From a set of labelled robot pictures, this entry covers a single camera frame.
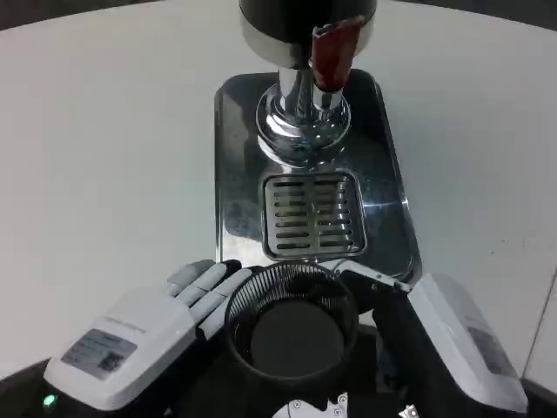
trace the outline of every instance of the qr code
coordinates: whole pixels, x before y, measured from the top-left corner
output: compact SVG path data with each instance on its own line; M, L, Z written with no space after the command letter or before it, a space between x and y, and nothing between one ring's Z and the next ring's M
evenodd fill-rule
M116 353L113 353L112 351L110 351L101 360L101 362L98 363L98 366L106 372L114 372L114 371L118 370L118 368L122 365L123 360L124 360L124 357L122 355L116 354Z

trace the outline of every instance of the metal clip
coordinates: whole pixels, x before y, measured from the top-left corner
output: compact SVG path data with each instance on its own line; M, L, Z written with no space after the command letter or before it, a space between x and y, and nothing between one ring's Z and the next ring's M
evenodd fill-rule
M404 411L399 412L399 415L402 418L419 418L418 410L414 405L407 405Z
M304 401L291 401L272 418L348 418L348 394L340 395L336 405L329 401L325 411Z

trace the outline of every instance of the drip tray grate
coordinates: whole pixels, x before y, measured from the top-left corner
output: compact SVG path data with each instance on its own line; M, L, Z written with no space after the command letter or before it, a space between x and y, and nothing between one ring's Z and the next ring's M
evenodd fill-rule
M358 255L366 249L359 192L347 172L263 181L264 249L273 260Z

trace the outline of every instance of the white tabletop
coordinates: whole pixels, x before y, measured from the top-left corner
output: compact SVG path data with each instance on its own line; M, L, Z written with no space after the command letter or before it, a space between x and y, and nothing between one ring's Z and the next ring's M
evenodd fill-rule
M0 32L0 378L214 255L213 96L274 70L237 15L169 0ZM355 66L383 88L426 269L465 283L522 373L557 264L557 34L384 2Z

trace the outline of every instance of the stainless steel drip tray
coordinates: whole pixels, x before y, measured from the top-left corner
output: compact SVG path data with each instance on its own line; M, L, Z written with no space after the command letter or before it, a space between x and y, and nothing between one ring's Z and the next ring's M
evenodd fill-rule
M366 249L359 188L349 172L262 182L263 248L272 260L346 257Z
M217 260L267 266L351 256L411 280L421 269L419 252L373 78L352 70L344 90L352 111L344 148L310 169L282 165L258 144L255 110L277 81L270 73L236 76L215 97Z

